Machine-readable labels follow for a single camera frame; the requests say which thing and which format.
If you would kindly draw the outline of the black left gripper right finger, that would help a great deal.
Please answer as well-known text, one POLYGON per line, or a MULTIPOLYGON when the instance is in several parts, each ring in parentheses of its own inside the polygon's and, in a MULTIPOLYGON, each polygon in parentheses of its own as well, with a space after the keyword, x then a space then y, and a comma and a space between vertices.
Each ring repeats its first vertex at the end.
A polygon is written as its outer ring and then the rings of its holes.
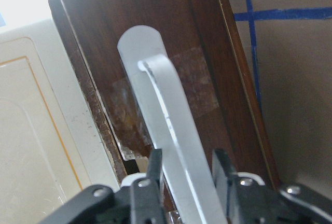
POLYGON ((269 207, 266 186, 251 176, 240 176, 222 149, 213 150, 212 175, 229 223, 277 223, 276 214, 269 207))

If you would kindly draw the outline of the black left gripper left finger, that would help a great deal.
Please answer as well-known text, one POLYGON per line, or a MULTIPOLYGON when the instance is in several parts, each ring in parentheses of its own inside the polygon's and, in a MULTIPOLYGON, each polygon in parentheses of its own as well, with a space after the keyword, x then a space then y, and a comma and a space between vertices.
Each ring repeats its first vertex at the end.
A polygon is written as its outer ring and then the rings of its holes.
POLYGON ((130 222, 165 223, 162 150, 151 151, 146 176, 130 186, 130 222))

